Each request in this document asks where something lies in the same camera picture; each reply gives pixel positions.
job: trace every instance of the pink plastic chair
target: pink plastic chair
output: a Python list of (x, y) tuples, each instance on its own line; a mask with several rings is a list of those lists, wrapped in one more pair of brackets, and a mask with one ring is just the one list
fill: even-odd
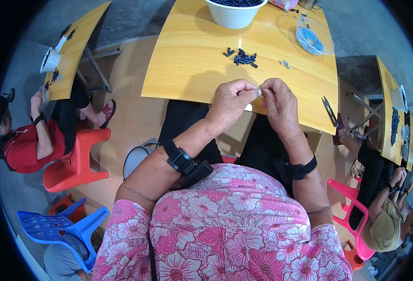
[[(344, 210), (347, 213), (345, 215), (345, 218), (341, 219), (333, 215), (333, 220), (342, 225), (344, 228), (348, 229), (348, 231), (355, 237), (356, 252), (358, 253), (358, 256), (362, 260), (368, 260), (373, 256), (373, 254), (375, 254), (375, 251), (367, 247), (367, 245), (361, 237), (362, 230), (364, 229), (364, 226), (367, 223), (367, 219), (369, 218), (369, 210), (366, 206), (362, 205), (362, 203), (357, 200), (359, 190), (351, 188), (343, 183), (339, 183), (333, 179), (328, 180), (328, 185), (336, 189), (341, 194), (345, 195), (345, 197), (348, 197), (351, 200), (350, 206), (344, 205), (342, 207), (342, 210)], [(350, 223), (348, 221), (351, 210), (353, 210), (354, 206), (358, 207), (358, 209), (360, 209), (364, 213), (364, 220), (362, 221), (361, 227), (358, 231), (353, 230), (350, 227)]]

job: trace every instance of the cup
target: cup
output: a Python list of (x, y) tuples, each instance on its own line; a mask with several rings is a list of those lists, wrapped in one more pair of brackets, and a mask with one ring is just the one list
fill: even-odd
[(322, 8), (322, 3), (319, 0), (299, 0), (299, 5), (308, 10), (320, 10)]

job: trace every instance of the concrete floor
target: concrete floor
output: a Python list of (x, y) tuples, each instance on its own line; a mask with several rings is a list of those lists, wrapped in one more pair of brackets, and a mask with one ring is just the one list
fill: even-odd
[[(105, 0), (50, 0), (25, 31), (4, 78), (1, 93), (16, 88), (11, 104), (13, 127), (29, 123), (30, 97), (44, 83), (39, 74), (42, 56), (55, 46), (61, 31)], [(113, 0), (95, 30), (91, 48), (159, 34), (175, 0)], [(413, 49), (400, 25), (379, 0), (322, 0), (337, 58), (378, 55), (395, 80), (403, 84), (413, 112)], [(25, 237), (19, 226), (19, 210), (45, 214), (60, 194), (46, 192), (44, 169), (29, 175), (10, 172), (0, 160), (0, 196), (13, 230), (43, 266), (45, 246)], [(413, 192), (409, 198), (413, 201)]]

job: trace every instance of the yellow table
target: yellow table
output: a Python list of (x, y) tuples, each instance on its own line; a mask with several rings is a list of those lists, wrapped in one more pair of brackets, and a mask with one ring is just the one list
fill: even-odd
[(406, 163), (406, 170), (408, 170), (409, 172), (412, 172), (413, 164), (410, 162), (411, 155), (413, 153), (413, 118), (412, 118), (412, 115), (409, 115), (409, 129), (410, 129), (410, 134), (409, 134), (409, 156), (408, 156), (408, 161)]
[[(282, 78), (299, 101), (300, 124), (334, 134), (336, 128), (322, 104), (325, 95), (338, 112), (338, 76), (333, 55), (307, 53), (295, 38), (296, 19), (306, 14), (328, 29), (322, 10), (296, 7), (299, 14), (266, 4), (253, 22), (242, 29), (217, 25), (204, 0), (177, 0), (153, 51), (141, 96), (211, 103), (220, 83), (247, 79), (260, 85), (271, 77)], [(257, 53), (256, 64), (239, 65), (222, 53), (230, 47)], [(288, 70), (280, 65), (286, 60)], [(261, 99), (253, 112), (265, 114)]]
[(61, 58), (57, 67), (58, 76), (56, 80), (52, 81), (53, 72), (48, 72), (46, 75), (44, 86), (47, 83), (49, 84), (49, 100), (70, 98), (75, 73), (77, 72), (81, 55), (86, 50), (86, 43), (110, 3), (111, 1), (108, 1), (87, 13), (74, 22), (68, 32), (66, 32), (65, 36), (67, 37), (75, 29), (72, 38), (63, 44), (59, 52)]
[(378, 63), (378, 70), (381, 78), (381, 88), (383, 91), (384, 102), (384, 128), (383, 128), (383, 143), (381, 147), (381, 156), (391, 160), (397, 165), (401, 165), (401, 146), (403, 145), (403, 137), (401, 136), (401, 129), (405, 125), (404, 112), (398, 111), (400, 122), (398, 123), (397, 136), (395, 143), (391, 146), (391, 132), (392, 132), (392, 99), (391, 90), (398, 87), (389, 70), (384, 66), (383, 62), (376, 57)]

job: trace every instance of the floral pattern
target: floral pattern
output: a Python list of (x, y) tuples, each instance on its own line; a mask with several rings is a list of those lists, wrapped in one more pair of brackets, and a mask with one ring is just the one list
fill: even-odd
[(311, 229), (303, 207), (272, 177), (234, 164), (165, 194), (152, 216), (118, 200), (93, 280), (351, 280), (332, 224)]

